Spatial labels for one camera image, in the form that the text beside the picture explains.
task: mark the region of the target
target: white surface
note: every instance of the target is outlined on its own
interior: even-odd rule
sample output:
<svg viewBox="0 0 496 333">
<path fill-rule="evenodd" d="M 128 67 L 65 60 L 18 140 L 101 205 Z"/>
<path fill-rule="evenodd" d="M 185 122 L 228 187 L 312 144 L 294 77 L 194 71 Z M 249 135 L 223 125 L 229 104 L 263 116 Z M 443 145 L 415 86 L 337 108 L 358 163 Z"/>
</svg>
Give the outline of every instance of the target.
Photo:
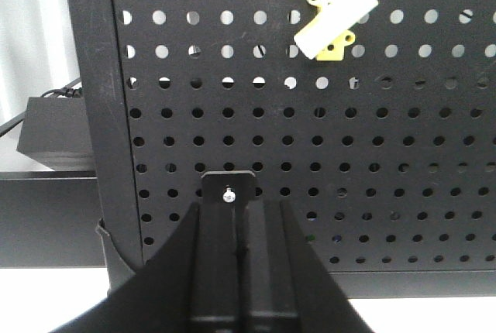
<svg viewBox="0 0 496 333">
<path fill-rule="evenodd" d="M 105 269 L 0 269 L 0 331 L 47 332 L 104 299 L 108 288 Z M 352 305 L 376 333 L 494 332 L 496 297 L 352 300 Z"/>
<path fill-rule="evenodd" d="M 0 124 L 77 77 L 67 0 L 0 0 Z"/>
</svg>

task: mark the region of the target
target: pegboard hole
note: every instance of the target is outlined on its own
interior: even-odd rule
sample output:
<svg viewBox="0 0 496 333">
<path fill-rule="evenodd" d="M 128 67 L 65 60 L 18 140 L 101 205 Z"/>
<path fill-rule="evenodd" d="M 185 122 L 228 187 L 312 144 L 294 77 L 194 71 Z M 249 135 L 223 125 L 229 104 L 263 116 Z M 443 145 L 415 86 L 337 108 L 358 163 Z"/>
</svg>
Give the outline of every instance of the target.
<svg viewBox="0 0 496 333">
<path fill-rule="evenodd" d="M 196 163 L 195 164 L 195 170 L 199 173 L 201 172 L 205 172 L 205 170 L 207 169 L 207 167 L 205 166 L 204 163 Z"/>
<path fill-rule="evenodd" d="M 448 221 L 451 220 L 451 219 L 454 219 L 455 218 L 455 212 L 454 211 L 447 211 L 445 214 L 444 214 L 444 218 L 447 219 Z"/>
<path fill-rule="evenodd" d="M 477 87 L 479 89 L 486 89 L 489 86 L 490 82 L 491 80 L 487 76 L 479 77 L 477 79 Z"/>
<path fill-rule="evenodd" d="M 171 188 L 170 190 L 167 191 L 167 195 L 169 197 L 177 197 L 179 195 L 179 192 L 174 188 Z"/>
<path fill-rule="evenodd" d="M 229 10 L 225 10 L 220 14 L 220 22 L 223 25 L 230 25 L 234 21 L 234 14 Z"/>
<path fill-rule="evenodd" d="M 162 111 L 160 112 L 163 118 L 171 118 L 173 115 L 173 112 L 170 108 L 162 108 Z"/>
<path fill-rule="evenodd" d="M 233 136 L 225 136 L 224 139 L 222 140 L 226 146 L 232 146 L 234 144 L 234 137 Z"/>
<path fill-rule="evenodd" d="M 143 222 L 151 222 L 152 221 L 152 216 L 145 213 L 144 215 L 141 216 L 141 220 Z"/>
<path fill-rule="evenodd" d="M 361 25 L 364 25 L 365 23 L 368 22 L 369 18 L 370 18 L 370 14 L 367 13 L 366 15 L 364 15 L 362 18 L 360 18 L 358 20 L 358 23 L 361 24 Z"/>
<path fill-rule="evenodd" d="M 421 58 L 427 58 L 432 53 L 432 46 L 429 44 L 424 44 L 418 49 L 418 54 Z"/>
<path fill-rule="evenodd" d="M 133 139 L 134 146 L 142 147 L 145 145 L 145 140 L 142 137 L 136 137 Z"/>
<path fill-rule="evenodd" d="M 295 109 L 292 107 L 286 107 L 282 113 L 285 118 L 292 118 L 293 116 L 295 116 Z"/>
<path fill-rule="evenodd" d="M 307 219 L 309 221 L 314 221 L 315 219 L 317 219 L 317 213 L 315 213 L 314 211 L 310 211 L 307 213 Z"/>
<path fill-rule="evenodd" d="M 451 189 L 451 191 L 449 192 L 449 194 L 451 196 L 460 196 L 462 193 L 462 190 L 459 188 L 459 187 L 454 187 Z"/>
<path fill-rule="evenodd" d="M 234 170 L 234 164 L 233 163 L 225 163 L 224 164 L 224 170 L 226 172 L 232 172 Z"/>
<path fill-rule="evenodd" d="M 467 23 L 472 22 L 473 17 L 474 17 L 474 11 L 472 9 L 464 9 L 460 12 L 458 19 L 460 23 L 466 25 Z"/>
<path fill-rule="evenodd" d="M 377 79 L 381 83 L 381 88 L 391 89 L 393 87 L 393 78 L 391 76 L 385 75 Z"/>
<path fill-rule="evenodd" d="M 348 190 L 344 187 L 338 188 L 337 190 L 338 197 L 344 198 L 348 196 Z"/>
<path fill-rule="evenodd" d="M 486 173 L 493 173 L 496 170 L 496 162 L 491 161 L 490 163 L 486 164 Z"/>
<path fill-rule="evenodd" d="M 405 196 L 405 190 L 402 188 L 397 188 L 396 190 L 394 190 L 394 195 L 395 197 L 403 197 Z"/>
<path fill-rule="evenodd" d="M 169 215 L 169 219 L 172 221 L 172 222 L 177 222 L 179 221 L 179 219 L 181 218 L 181 216 L 178 214 L 178 213 L 171 213 Z"/>
<path fill-rule="evenodd" d="M 203 81 L 202 79 L 200 79 L 199 77 L 195 78 L 195 79 L 192 79 L 189 84 L 191 85 L 191 87 L 193 89 L 199 89 L 202 87 L 203 85 Z"/>
<path fill-rule="evenodd" d="M 165 45 L 159 45 L 155 48 L 155 55 L 163 60 L 169 56 L 169 49 Z"/>
<path fill-rule="evenodd" d="M 329 86 L 329 79 L 327 77 L 319 77 L 316 81 L 315 81 L 315 86 L 317 87 L 317 89 L 326 89 L 328 86 Z"/>
<path fill-rule="evenodd" d="M 204 112 L 201 108 L 193 108 L 191 111 L 191 114 L 193 115 L 194 118 L 202 118 L 204 115 Z"/>
<path fill-rule="evenodd" d="M 262 136 L 254 136 L 252 141 L 255 146 L 261 146 L 264 143 L 264 138 Z"/>
<path fill-rule="evenodd" d="M 371 173 L 377 173 L 380 168 L 381 168 L 381 165 L 379 165 L 378 163 L 372 163 L 371 165 L 369 165 L 369 171 Z"/>
<path fill-rule="evenodd" d="M 190 25 L 196 26 L 197 24 L 200 23 L 200 15 L 198 14 L 198 12 L 194 12 L 194 11 L 188 12 L 186 13 L 186 21 Z"/>
<path fill-rule="evenodd" d="M 128 77 L 126 79 L 126 85 L 129 89 L 137 89 L 138 88 L 138 80 L 135 77 Z"/>
<path fill-rule="evenodd" d="M 253 109 L 253 116 L 255 116 L 256 118 L 262 118 L 264 116 L 264 113 L 265 111 L 263 108 L 257 107 Z"/>
<path fill-rule="evenodd" d="M 339 171 L 341 171 L 343 173 L 349 172 L 350 169 L 351 169 L 351 166 L 349 163 L 341 163 L 339 165 Z"/>
<path fill-rule="evenodd" d="M 264 165 L 260 161 L 257 161 L 255 163 L 253 163 L 253 165 L 251 167 L 256 172 L 260 172 L 264 168 Z"/>
<path fill-rule="evenodd" d="M 427 168 L 428 168 L 429 173 L 437 173 L 439 171 L 439 164 L 438 163 L 430 163 Z"/>
<path fill-rule="evenodd" d="M 488 45 L 484 51 L 484 55 L 487 58 L 492 58 L 496 56 L 496 44 Z"/>
<path fill-rule="evenodd" d="M 142 199 L 147 199 L 148 197 L 150 197 L 150 192 L 148 190 L 139 190 L 138 195 Z"/>
<path fill-rule="evenodd" d="M 161 77 L 158 79 L 158 86 L 162 89 L 168 89 L 171 85 L 171 79 L 168 77 Z"/>
<path fill-rule="evenodd" d="M 122 10 L 119 13 L 119 21 L 121 21 L 123 25 L 129 25 L 133 21 L 133 15 L 129 10 Z"/>
<path fill-rule="evenodd" d="M 351 54 L 355 57 L 355 58 L 361 58 L 363 57 L 363 55 L 365 54 L 365 46 L 363 45 L 355 45 L 352 50 L 351 50 Z"/>
<path fill-rule="evenodd" d="M 167 136 L 164 138 L 164 145 L 167 147 L 171 147 L 176 143 L 174 137 Z"/>
<path fill-rule="evenodd" d="M 427 12 L 425 12 L 424 21 L 429 25 L 436 23 L 438 18 L 439 18 L 439 12 L 435 9 L 430 9 Z"/>
<path fill-rule="evenodd" d="M 432 143 L 434 144 L 434 146 L 439 147 L 439 146 L 442 146 L 445 141 L 446 141 L 446 139 L 443 136 L 437 136 L 434 138 Z"/>
<path fill-rule="evenodd" d="M 259 44 L 253 48 L 253 56 L 255 58 L 264 58 L 266 54 L 267 48 L 264 45 Z"/>
<path fill-rule="evenodd" d="M 253 21 L 257 25 L 263 25 L 267 21 L 267 13 L 263 10 L 255 12 L 255 14 L 253 15 Z"/>
<path fill-rule="evenodd" d="M 345 218 L 345 215 L 344 213 L 338 211 L 335 215 L 334 215 L 334 219 L 336 219 L 337 221 L 342 221 L 343 219 Z"/>
<path fill-rule="evenodd" d="M 132 45 L 126 45 L 124 48 L 124 54 L 127 59 L 132 59 L 136 55 L 136 50 L 134 49 L 134 46 Z"/>
<path fill-rule="evenodd" d="M 458 79 L 456 79 L 456 77 L 448 77 L 444 80 L 444 86 L 449 91 L 452 91 L 453 89 L 458 87 Z"/>
<path fill-rule="evenodd" d="M 295 140 L 292 136 L 284 136 L 282 137 L 282 144 L 285 146 L 291 146 Z"/>
<path fill-rule="evenodd" d="M 231 89 L 234 86 L 234 79 L 232 77 L 224 77 L 222 79 L 222 86 L 225 89 Z"/>
<path fill-rule="evenodd" d="M 413 88 L 419 91 L 424 88 L 425 84 L 427 84 L 427 80 L 420 77 L 417 80 L 415 80 L 415 84 L 413 85 Z"/>
<path fill-rule="evenodd" d="M 294 77 L 286 77 L 286 79 L 284 80 L 284 85 L 290 90 L 295 89 L 297 83 L 298 82 Z"/>
<path fill-rule="evenodd" d="M 465 46 L 457 44 L 451 49 L 451 55 L 455 58 L 461 58 L 465 54 Z"/>
<path fill-rule="evenodd" d="M 310 170 L 312 172 L 318 172 L 321 169 L 320 163 L 311 163 L 310 164 Z"/>
<path fill-rule="evenodd" d="M 467 163 L 460 163 L 458 164 L 458 173 L 465 173 L 467 171 L 468 164 Z"/>
<path fill-rule="evenodd" d="M 281 164 L 281 169 L 284 171 L 284 172 L 289 172 L 291 170 L 291 163 L 289 162 L 284 162 Z"/>
<path fill-rule="evenodd" d="M 420 108 L 414 107 L 408 110 L 409 118 L 418 118 L 419 115 L 420 115 Z"/>
<path fill-rule="evenodd" d="M 391 23 L 394 25 L 397 25 L 403 21 L 403 18 L 405 17 L 405 14 L 401 9 L 396 9 L 391 14 L 389 15 L 389 20 Z"/>
<path fill-rule="evenodd" d="M 297 25 L 300 22 L 301 13 L 298 10 L 292 9 L 288 13 L 288 22 L 292 25 Z"/>
<path fill-rule="evenodd" d="M 410 170 L 410 164 L 402 163 L 398 165 L 398 171 L 400 173 L 407 173 Z"/>
<path fill-rule="evenodd" d="M 375 115 L 378 117 L 378 118 L 386 118 L 389 114 L 389 111 L 387 108 L 385 107 L 381 107 L 379 108 L 376 112 L 375 112 Z"/>
<path fill-rule="evenodd" d="M 234 116 L 234 110 L 230 107 L 226 107 L 222 110 L 222 115 L 225 118 L 232 118 Z"/>
<path fill-rule="evenodd" d="M 382 136 L 377 136 L 372 139 L 372 144 L 376 147 L 382 146 L 384 143 L 384 137 Z"/>
<path fill-rule="evenodd" d="M 489 187 L 481 187 L 478 191 L 479 196 L 486 196 L 489 194 Z"/>
<path fill-rule="evenodd" d="M 358 111 L 356 108 L 350 107 L 345 110 L 344 115 L 347 118 L 355 118 L 357 116 L 357 113 Z"/>
<path fill-rule="evenodd" d="M 202 136 L 196 136 L 193 138 L 193 143 L 195 146 L 203 146 L 205 144 L 205 138 Z"/>
<path fill-rule="evenodd" d="M 401 218 L 401 215 L 397 212 L 397 211 L 393 211 L 390 215 L 389 215 L 389 219 L 392 220 L 392 221 L 397 221 Z"/>
<path fill-rule="evenodd" d="M 138 108 L 132 108 L 131 111 L 129 111 L 129 116 L 132 118 L 140 118 L 141 111 Z"/>
<path fill-rule="evenodd" d="M 463 144 L 465 146 L 472 146 L 475 142 L 475 137 L 474 136 L 467 136 L 463 139 Z"/>
<path fill-rule="evenodd" d="M 286 55 L 289 58 L 296 58 L 299 52 L 299 48 L 294 44 L 291 44 L 290 46 L 288 46 L 288 48 L 286 48 Z"/>
<path fill-rule="evenodd" d="M 433 195 L 434 195 L 434 190 L 432 188 L 426 188 L 424 191 L 422 191 L 423 197 L 431 197 Z"/>
<path fill-rule="evenodd" d="M 177 166 L 174 163 L 168 163 L 165 165 L 165 171 L 168 173 L 175 173 L 177 171 Z"/>
<path fill-rule="evenodd" d="M 344 136 L 343 139 L 341 139 L 341 143 L 344 145 L 344 146 L 351 146 L 353 145 L 353 137 L 352 136 Z"/>
<path fill-rule="evenodd" d="M 412 136 L 404 137 L 403 138 L 403 146 L 412 146 L 415 143 L 415 138 Z"/>
<path fill-rule="evenodd" d="M 367 188 L 365 190 L 365 195 L 367 197 L 374 197 L 377 194 L 377 190 L 375 188 Z"/>
<path fill-rule="evenodd" d="M 440 118 L 449 118 L 451 113 L 452 113 L 451 108 L 445 107 L 445 108 L 442 108 L 441 111 L 439 111 L 439 117 Z"/>
<path fill-rule="evenodd" d="M 265 79 L 263 77 L 258 76 L 253 79 L 252 83 L 256 89 L 261 89 L 265 86 Z"/>
<path fill-rule="evenodd" d="M 316 117 L 316 118 L 323 118 L 324 116 L 326 116 L 326 109 L 323 108 L 323 107 L 317 107 L 314 112 L 313 112 L 313 115 Z"/>
<path fill-rule="evenodd" d="M 138 164 L 136 165 L 136 171 L 138 173 L 146 173 L 148 171 L 148 166 L 146 164 Z"/>
<path fill-rule="evenodd" d="M 191 45 L 188 48 L 188 55 L 190 58 L 197 59 L 201 56 L 202 49 L 198 45 Z"/>
</svg>

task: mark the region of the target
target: yellow plastic clip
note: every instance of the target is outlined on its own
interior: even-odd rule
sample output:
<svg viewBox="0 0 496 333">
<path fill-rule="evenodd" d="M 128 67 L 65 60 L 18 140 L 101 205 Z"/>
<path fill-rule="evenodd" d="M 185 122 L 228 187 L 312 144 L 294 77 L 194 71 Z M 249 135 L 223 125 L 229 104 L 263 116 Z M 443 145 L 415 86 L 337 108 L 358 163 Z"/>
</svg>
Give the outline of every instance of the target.
<svg viewBox="0 0 496 333">
<path fill-rule="evenodd" d="M 377 0 L 307 1 L 317 7 L 317 16 L 294 36 L 294 41 L 308 58 L 322 61 L 343 60 L 345 46 L 356 39 L 348 28 L 378 4 Z"/>
</svg>

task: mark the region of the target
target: perforated metal panel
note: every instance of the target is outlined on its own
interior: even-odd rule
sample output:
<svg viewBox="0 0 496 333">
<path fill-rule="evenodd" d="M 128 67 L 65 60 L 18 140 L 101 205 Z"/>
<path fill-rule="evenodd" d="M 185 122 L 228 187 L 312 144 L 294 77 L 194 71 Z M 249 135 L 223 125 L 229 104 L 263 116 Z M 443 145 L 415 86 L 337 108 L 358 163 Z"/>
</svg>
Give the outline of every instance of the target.
<svg viewBox="0 0 496 333">
<path fill-rule="evenodd" d="M 379 1 L 323 63 L 306 0 L 114 0 L 145 260 L 252 170 L 329 271 L 494 268 L 494 0 Z"/>
</svg>

